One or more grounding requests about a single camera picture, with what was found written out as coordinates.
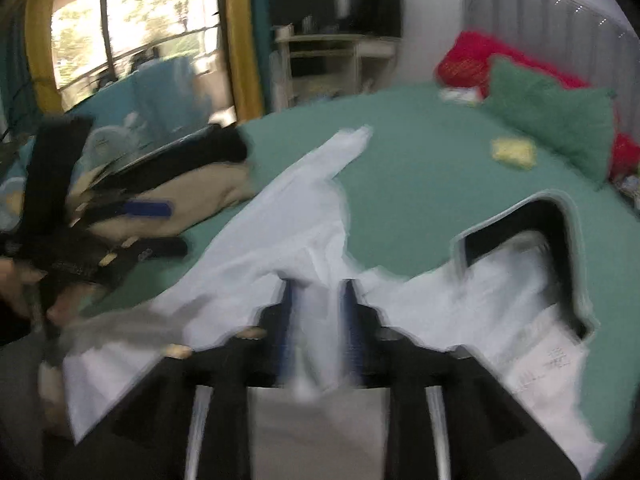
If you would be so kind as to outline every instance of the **yellow sponge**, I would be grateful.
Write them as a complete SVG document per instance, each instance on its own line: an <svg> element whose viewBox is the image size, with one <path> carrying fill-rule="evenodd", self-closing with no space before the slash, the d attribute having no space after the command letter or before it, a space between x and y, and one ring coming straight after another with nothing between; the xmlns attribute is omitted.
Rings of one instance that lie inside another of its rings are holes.
<svg viewBox="0 0 640 480"><path fill-rule="evenodd" d="M529 139L492 140L494 160L530 170L536 165L536 145Z"/></svg>

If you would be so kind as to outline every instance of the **green pillow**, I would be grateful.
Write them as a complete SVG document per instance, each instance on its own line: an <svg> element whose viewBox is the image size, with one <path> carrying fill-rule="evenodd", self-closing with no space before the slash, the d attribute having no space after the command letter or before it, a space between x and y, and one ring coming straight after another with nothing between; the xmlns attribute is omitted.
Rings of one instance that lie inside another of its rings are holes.
<svg viewBox="0 0 640 480"><path fill-rule="evenodd" d="M505 123L565 156L602 184L609 173L614 118L611 93L601 88L565 90L545 73L495 56L484 108Z"/></svg>

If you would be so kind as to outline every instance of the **pillow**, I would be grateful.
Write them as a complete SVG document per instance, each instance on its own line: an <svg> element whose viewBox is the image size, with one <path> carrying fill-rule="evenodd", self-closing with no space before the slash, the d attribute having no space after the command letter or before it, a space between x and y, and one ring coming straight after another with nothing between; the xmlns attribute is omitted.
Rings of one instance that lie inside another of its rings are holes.
<svg viewBox="0 0 640 480"><path fill-rule="evenodd" d="M638 172L640 146L627 134L616 134L611 150L609 179L614 180Z"/></svg>
<svg viewBox="0 0 640 480"><path fill-rule="evenodd" d="M586 177L602 184L614 139L610 92L567 90L553 77L494 57L486 110L564 155Z"/></svg>
<svg viewBox="0 0 640 480"><path fill-rule="evenodd" d="M480 87L483 97L489 95L489 59L499 54L509 57L519 65L535 68L553 76L564 88L587 88L590 85L579 77L560 72L549 63L526 56L517 48L507 45L493 36L474 30L460 33L456 43L436 67L436 78L446 86L458 88Z"/></svg>

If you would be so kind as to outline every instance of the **bed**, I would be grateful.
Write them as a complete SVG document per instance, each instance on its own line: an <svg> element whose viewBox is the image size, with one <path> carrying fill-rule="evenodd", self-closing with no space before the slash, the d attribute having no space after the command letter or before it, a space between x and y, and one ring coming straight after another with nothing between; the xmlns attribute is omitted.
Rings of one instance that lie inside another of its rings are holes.
<svg viewBox="0 0 640 480"><path fill-rule="evenodd" d="M573 0L464 0L465 29L492 33L598 86L614 88L624 131L640 136L635 35ZM372 126L368 148L337 177L350 205L349 252L364 266L403 276L449 259L450 240L531 194L567 192L579 214L587 286L600 327L590 342L581 408L607 463L628 428L640 380L640 224L614 189L598 189L538 147L537 166L516 171L491 158L491 140L515 132L481 108L444 103L434 83L297 107L252 121L254 182L260 189L341 128ZM185 236L182 262L145 262L88 314L125 308L169 286L198 260L237 206Z"/></svg>

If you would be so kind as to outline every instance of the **yellow curtain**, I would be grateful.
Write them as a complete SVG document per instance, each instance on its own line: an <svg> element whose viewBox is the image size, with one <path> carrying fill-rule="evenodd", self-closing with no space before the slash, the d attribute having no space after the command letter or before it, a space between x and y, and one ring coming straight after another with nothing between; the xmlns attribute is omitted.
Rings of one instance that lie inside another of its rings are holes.
<svg viewBox="0 0 640 480"><path fill-rule="evenodd" d="M56 90L51 59L53 0L27 0L24 9L24 43L38 106L45 113L63 113Z"/></svg>
<svg viewBox="0 0 640 480"><path fill-rule="evenodd" d="M238 121L264 115L251 22L251 0L226 0L226 30Z"/></svg>

